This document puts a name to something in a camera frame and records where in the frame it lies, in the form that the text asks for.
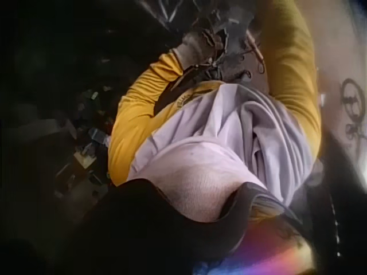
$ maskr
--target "yellow long-sleeve shirt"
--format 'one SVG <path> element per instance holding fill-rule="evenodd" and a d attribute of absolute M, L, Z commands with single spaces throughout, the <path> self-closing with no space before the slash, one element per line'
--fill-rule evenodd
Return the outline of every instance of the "yellow long-sleeve shirt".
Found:
<path fill-rule="evenodd" d="M 297 119 L 316 157 L 321 142 L 321 119 L 317 106 L 312 38 L 293 0 L 271 2 L 270 8 L 261 14 L 261 42 L 270 95 L 283 103 Z M 203 82 L 154 116 L 154 105 L 159 96 L 182 73 L 175 55 L 163 54 L 122 97 L 108 151 L 108 169 L 115 185 L 126 181 L 135 153 L 152 132 L 188 99 L 217 89 L 222 84 L 220 81 Z"/>

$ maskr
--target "glove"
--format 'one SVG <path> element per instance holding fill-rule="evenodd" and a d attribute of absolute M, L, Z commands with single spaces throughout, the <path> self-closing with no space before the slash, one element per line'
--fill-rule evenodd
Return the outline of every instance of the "glove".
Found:
<path fill-rule="evenodd" d="M 185 35 L 182 44 L 172 51 L 176 55 L 183 70 L 190 66 L 207 62 L 215 58 L 218 50 L 223 49 L 221 38 L 206 29 L 192 31 Z"/>

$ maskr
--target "helmet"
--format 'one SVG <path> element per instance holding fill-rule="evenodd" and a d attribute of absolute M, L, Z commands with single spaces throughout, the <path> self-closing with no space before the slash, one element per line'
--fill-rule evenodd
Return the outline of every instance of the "helmet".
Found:
<path fill-rule="evenodd" d="M 309 238 L 267 190 L 243 183 L 214 222 L 179 213 L 146 179 L 110 191 L 72 234 L 62 274 L 299 274 Z"/>

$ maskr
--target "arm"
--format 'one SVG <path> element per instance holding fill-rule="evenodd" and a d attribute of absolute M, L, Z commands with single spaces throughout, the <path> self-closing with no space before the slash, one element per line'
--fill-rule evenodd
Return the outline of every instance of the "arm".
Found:
<path fill-rule="evenodd" d="M 155 102 L 169 82 L 181 75 L 175 55 L 163 54 L 122 97 L 108 149 L 108 170 L 115 185 L 125 181 L 135 152 L 150 134 L 145 132 L 153 118 Z"/>
<path fill-rule="evenodd" d="M 316 158 L 321 118 L 311 34 L 293 0 L 260 0 L 259 4 L 270 95 L 297 119 Z"/>

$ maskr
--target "person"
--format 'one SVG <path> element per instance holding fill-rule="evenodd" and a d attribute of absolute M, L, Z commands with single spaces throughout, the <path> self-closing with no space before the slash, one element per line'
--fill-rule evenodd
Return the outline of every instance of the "person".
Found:
<path fill-rule="evenodd" d="M 86 266 L 97 273 L 104 257 L 104 273 L 314 267 L 312 245 L 288 209 L 321 142 L 313 41 L 293 0 L 257 4 L 269 95 L 207 81 L 154 115 L 165 88 L 214 50 L 196 32 L 161 55 L 119 103 L 108 152 L 118 188 L 72 238 L 68 274 Z M 95 253 L 104 257 L 91 261 Z"/>
<path fill-rule="evenodd" d="M 228 194 L 246 180 L 290 204 L 321 140 L 313 42 L 293 1 L 259 2 L 270 97 L 241 85 L 208 81 L 154 116 L 154 105 L 168 84 L 213 54 L 187 39 L 161 55 L 122 97 L 108 152 L 114 185 L 143 177 L 168 197 L 171 192 L 200 192 L 190 199 L 194 209 L 179 208 L 199 221 L 215 218 Z M 213 181 L 233 183 L 218 190 Z"/>

